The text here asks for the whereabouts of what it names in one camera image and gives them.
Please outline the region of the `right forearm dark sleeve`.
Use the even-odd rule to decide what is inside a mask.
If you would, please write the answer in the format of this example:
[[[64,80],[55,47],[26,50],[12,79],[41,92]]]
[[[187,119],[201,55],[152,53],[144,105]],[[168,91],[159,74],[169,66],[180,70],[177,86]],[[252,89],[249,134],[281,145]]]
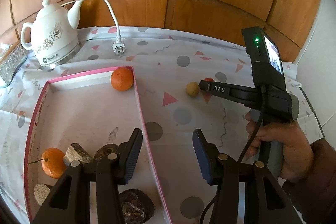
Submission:
[[[313,164],[296,183],[284,182],[284,192],[306,223],[335,223],[335,149],[325,139],[311,144]]]

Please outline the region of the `right hand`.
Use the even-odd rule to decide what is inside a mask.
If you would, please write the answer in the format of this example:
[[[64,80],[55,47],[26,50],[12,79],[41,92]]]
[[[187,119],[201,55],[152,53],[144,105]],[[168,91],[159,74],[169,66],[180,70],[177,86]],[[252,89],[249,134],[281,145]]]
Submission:
[[[256,155],[262,141],[278,141],[283,144],[284,161],[280,177],[292,183],[302,180],[313,164],[312,148],[297,122],[270,123],[259,129],[247,149],[247,159]]]

